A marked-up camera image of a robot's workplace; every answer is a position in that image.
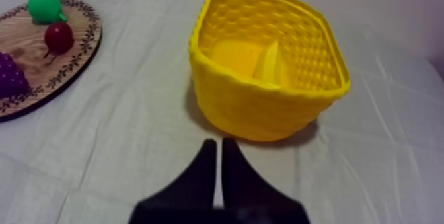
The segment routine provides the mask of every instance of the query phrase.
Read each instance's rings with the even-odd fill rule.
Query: toy fruit
[[[66,21],[65,15],[61,11],[60,0],[29,0],[28,9],[32,18],[38,22]]]
[[[29,83],[9,54],[0,52],[0,98],[25,93]]]
[[[64,22],[51,24],[45,32],[45,43],[48,47],[48,52],[45,57],[50,52],[54,52],[57,55],[64,54],[71,49],[74,44],[71,27]]]

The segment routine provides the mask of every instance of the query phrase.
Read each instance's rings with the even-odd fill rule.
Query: round wooden plate
[[[65,90],[93,59],[102,38],[99,15],[84,1],[60,2],[75,41],[67,53],[54,60],[53,54],[44,58],[48,51],[44,42],[48,25],[32,22],[28,4],[0,15],[0,52],[11,55],[30,84],[27,93],[0,98],[0,122],[43,106]]]

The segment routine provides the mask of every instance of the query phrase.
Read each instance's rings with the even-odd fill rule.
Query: decorative border
[[[6,109],[10,108],[14,105],[19,105],[20,103],[26,101],[28,98],[35,98],[39,95],[39,93],[44,92],[44,88],[54,89],[58,86],[69,73],[74,71],[74,68],[79,66],[79,62],[82,60],[82,55],[86,54],[93,47],[91,46],[91,42],[94,40],[95,32],[99,28],[98,21],[100,20],[99,15],[96,11],[88,4],[86,4],[82,0],[60,0],[62,6],[77,8],[78,11],[83,13],[83,16],[87,17],[90,25],[88,25],[87,30],[85,31],[84,38],[82,38],[80,45],[81,52],[77,55],[73,55],[72,59],[69,61],[67,65],[64,65],[58,72],[55,77],[52,77],[48,80],[48,82],[43,86],[39,85],[37,87],[30,87],[26,93],[18,94],[15,96],[11,96],[5,102],[0,104],[0,112],[4,113]],[[28,5],[18,6],[2,15],[0,15],[0,22],[11,17],[14,17],[17,13],[21,11],[27,11]]]

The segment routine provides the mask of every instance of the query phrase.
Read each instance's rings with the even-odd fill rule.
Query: grape
[[[9,54],[0,52],[0,98],[25,93],[29,89],[23,71]]]

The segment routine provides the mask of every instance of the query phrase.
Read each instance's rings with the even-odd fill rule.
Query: white tablecloth
[[[0,0],[0,11],[26,1]],[[187,45],[203,0],[85,1],[104,27],[89,68],[41,109],[0,124],[0,223],[126,223],[205,138],[221,139],[190,88]],[[442,223],[443,82],[425,60],[326,15],[350,93],[317,129],[242,144],[244,154],[313,223]]]

